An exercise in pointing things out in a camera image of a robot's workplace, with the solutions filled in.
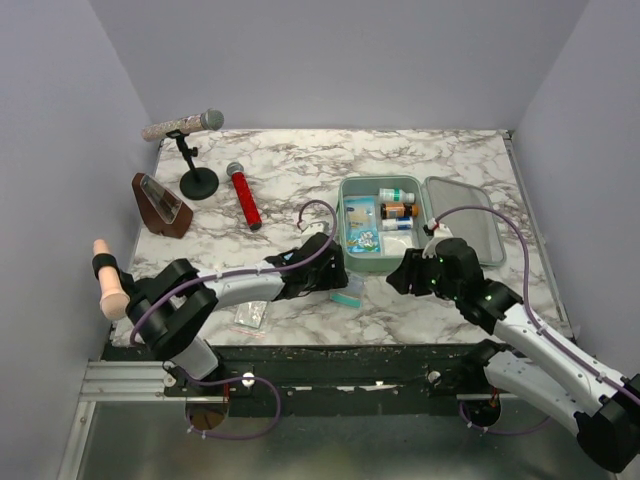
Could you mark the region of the amber orange-cap bottle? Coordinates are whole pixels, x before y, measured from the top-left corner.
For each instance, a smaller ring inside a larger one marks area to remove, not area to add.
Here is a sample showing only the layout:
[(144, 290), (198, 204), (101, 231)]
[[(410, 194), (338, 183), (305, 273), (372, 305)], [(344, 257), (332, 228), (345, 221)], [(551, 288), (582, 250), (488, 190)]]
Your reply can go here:
[(419, 213), (419, 207), (411, 203), (389, 202), (380, 204), (381, 217), (387, 219), (413, 218)]

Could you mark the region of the white green-cap medicine bottle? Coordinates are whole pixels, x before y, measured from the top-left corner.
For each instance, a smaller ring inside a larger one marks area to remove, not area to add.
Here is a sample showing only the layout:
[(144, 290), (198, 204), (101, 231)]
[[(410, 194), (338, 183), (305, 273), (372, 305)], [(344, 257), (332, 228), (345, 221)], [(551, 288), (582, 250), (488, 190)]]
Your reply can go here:
[(414, 193), (405, 192), (398, 188), (380, 188), (378, 197), (382, 203), (414, 204), (416, 201)]

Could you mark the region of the clear zip bag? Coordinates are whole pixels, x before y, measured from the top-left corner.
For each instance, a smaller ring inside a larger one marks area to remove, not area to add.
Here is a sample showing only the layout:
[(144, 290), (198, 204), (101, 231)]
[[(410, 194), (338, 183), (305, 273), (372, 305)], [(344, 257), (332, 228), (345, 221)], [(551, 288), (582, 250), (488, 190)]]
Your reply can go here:
[(269, 303), (265, 301), (253, 301), (239, 305), (234, 317), (233, 327), (242, 333), (261, 335), (268, 306)]

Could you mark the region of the teal bandage packet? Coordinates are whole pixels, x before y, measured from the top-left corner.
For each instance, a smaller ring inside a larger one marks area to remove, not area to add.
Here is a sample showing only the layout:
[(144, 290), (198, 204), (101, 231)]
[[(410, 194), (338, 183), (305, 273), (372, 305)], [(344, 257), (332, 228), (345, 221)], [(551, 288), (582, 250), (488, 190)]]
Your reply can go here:
[(329, 299), (337, 304), (350, 308), (360, 308), (365, 290), (365, 278), (353, 273), (347, 273), (347, 285), (330, 291)]

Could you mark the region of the white gauze pad packet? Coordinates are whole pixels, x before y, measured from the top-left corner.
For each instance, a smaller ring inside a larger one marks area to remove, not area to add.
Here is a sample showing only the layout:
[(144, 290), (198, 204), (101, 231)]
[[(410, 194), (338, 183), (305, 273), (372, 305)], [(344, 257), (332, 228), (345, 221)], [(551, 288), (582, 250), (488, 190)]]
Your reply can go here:
[(414, 238), (411, 231), (386, 231), (380, 234), (381, 251), (384, 256), (403, 256), (407, 249), (413, 249)]

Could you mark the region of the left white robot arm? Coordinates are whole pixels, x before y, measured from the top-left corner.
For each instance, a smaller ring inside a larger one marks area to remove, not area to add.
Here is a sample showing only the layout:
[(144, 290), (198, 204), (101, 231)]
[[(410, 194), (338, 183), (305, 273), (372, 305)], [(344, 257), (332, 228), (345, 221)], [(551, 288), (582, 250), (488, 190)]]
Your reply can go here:
[(301, 247), (267, 257), (252, 269), (201, 277), (188, 260), (175, 260), (156, 277), (130, 284), (125, 312), (134, 335), (156, 360), (173, 363), (197, 393), (209, 395), (222, 380), (219, 356), (198, 336), (211, 313), (252, 301), (295, 299), (347, 283), (342, 247), (316, 233)]

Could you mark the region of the mint green medicine case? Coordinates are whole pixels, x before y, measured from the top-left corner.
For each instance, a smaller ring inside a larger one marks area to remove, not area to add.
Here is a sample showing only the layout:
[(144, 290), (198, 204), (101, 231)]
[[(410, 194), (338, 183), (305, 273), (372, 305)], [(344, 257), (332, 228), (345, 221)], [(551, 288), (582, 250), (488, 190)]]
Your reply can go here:
[(361, 176), (343, 180), (338, 194), (339, 238), (347, 269), (363, 273), (386, 273), (396, 269), (404, 256), (384, 256), (382, 251), (374, 254), (351, 254), (346, 248), (346, 215), (344, 199), (349, 196), (374, 196), (377, 206), (377, 228), (380, 234), (382, 220), (378, 192), (380, 188), (398, 188), (415, 194), (415, 203), (420, 213), (413, 217), (411, 231), (414, 248), (424, 248), (430, 240), (426, 225), (438, 215), (455, 207), (465, 206), (465, 211), (453, 213), (445, 218), (451, 232), (463, 238), (475, 249), (481, 264), (496, 267), (504, 263), (505, 250), (497, 221), (488, 213), (479, 211), (479, 206), (491, 205), (489, 196), (479, 187), (441, 177), (427, 177), (423, 181), (407, 175)]

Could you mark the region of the blue cotton swab packet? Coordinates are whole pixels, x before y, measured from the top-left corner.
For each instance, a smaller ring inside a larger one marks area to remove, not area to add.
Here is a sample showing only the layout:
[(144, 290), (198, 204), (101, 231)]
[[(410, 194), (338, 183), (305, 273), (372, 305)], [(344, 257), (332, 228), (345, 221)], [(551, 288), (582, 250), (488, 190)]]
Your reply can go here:
[(349, 196), (344, 199), (346, 248), (351, 254), (381, 252), (374, 196)]

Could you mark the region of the blue white small bottle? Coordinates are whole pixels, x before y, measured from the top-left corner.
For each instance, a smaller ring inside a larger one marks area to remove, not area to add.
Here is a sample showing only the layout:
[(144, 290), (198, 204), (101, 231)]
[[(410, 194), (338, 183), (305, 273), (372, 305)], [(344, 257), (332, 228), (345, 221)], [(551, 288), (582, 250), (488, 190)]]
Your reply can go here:
[(411, 230), (413, 227), (414, 227), (414, 220), (412, 217), (389, 218), (389, 219), (382, 220), (383, 231)]

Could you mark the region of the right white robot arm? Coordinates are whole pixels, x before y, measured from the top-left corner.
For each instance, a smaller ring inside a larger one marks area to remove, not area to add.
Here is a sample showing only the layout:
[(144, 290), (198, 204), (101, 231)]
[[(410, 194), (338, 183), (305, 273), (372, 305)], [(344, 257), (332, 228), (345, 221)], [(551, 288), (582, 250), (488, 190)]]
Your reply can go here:
[(462, 317), (510, 345), (485, 344), (482, 357), (464, 362), (469, 390), (489, 385), (527, 401), (564, 426), (598, 466), (621, 473), (639, 454), (639, 378), (581, 350), (534, 314), (505, 284), (485, 277), (475, 251), (460, 238), (432, 253), (406, 251), (386, 281), (401, 295), (434, 295), (454, 303)]

